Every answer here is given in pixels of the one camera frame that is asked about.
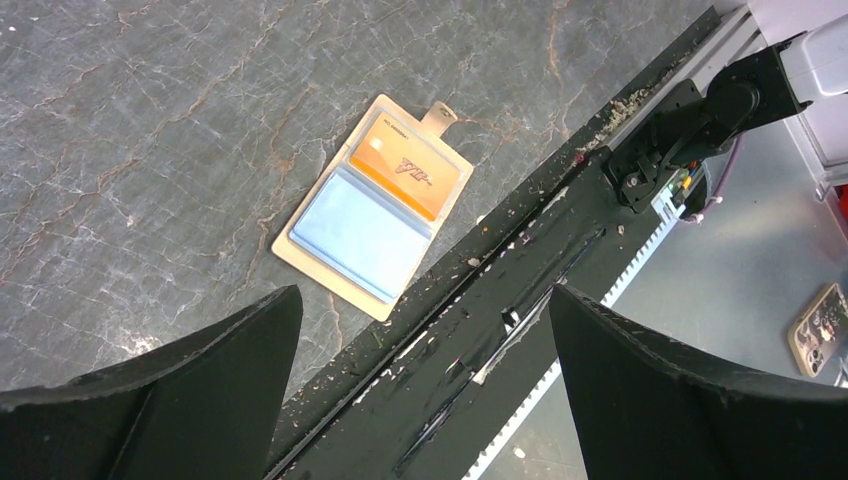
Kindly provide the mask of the orange VIP card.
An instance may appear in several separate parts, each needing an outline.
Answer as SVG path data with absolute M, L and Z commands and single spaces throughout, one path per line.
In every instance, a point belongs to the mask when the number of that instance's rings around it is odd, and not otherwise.
M 452 201 L 469 165 L 380 112 L 354 148 L 350 165 L 390 196 L 434 222 Z

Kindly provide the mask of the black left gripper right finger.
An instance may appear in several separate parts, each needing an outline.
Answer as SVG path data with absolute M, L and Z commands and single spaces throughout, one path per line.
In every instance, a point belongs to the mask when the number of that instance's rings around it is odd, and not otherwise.
M 592 479 L 843 479 L 844 389 L 743 366 L 553 289 L 548 312 Z

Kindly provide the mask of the beige leather card holder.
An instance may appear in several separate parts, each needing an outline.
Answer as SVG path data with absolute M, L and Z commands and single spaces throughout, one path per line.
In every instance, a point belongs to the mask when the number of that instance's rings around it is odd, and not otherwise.
M 350 165 L 354 148 L 382 111 L 469 165 L 452 201 L 434 222 Z M 273 253 L 371 318 L 386 321 L 472 176 L 473 165 L 442 138 L 457 120 L 441 101 L 416 119 L 379 95 L 274 240 Z

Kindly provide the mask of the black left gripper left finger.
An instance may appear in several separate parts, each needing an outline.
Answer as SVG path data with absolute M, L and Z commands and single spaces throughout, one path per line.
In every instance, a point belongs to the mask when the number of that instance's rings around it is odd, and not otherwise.
M 122 363 L 1 396 L 5 479 L 259 479 L 303 318 L 296 286 Z

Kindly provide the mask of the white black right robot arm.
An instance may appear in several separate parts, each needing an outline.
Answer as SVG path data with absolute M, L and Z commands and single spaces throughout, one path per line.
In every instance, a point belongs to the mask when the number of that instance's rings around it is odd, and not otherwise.
M 671 175 L 691 170 L 739 135 L 847 92 L 841 16 L 737 60 L 706 91 L 678 83 L 622 143 L 598 154 L 618 203 L 645 210 Z

